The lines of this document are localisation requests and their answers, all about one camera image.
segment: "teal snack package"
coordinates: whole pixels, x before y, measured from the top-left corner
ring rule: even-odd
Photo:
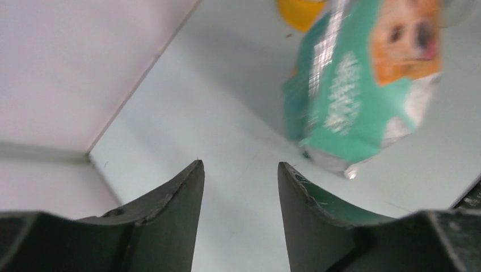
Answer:
[[[440,0],[331,0],[283,85],[288,137],[315,164],[357,167],[413,133],[441,79]]]

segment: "pink tongue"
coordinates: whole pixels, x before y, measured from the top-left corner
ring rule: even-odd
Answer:
[[[436,42],[432,40],[429,42],[428,47],[423,52],[422,59],[432,60],[436,56],[436,53],[437,53]]]

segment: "clear glass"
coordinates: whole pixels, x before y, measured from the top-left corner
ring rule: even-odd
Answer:
[[[463,22],[473,11],[479,0],[443,0],[442,26],[454,27]]]

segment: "yellow lid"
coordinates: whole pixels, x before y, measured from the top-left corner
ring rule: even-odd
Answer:
[[[296,30],[307,32],[326,1],[277,0],[282,18]]]

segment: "white table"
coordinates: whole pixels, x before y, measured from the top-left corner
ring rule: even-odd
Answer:
[[[193,271],[289,271],[278,162],[388,216],[445,209],[481,173],[480,26],[476,11],[444,31],[445,75],[424,127],[349,181],[311,165],[281,135],[280,86],[302,35],[273,0],[204,0],[91,157],[123,202],[202,159]]]

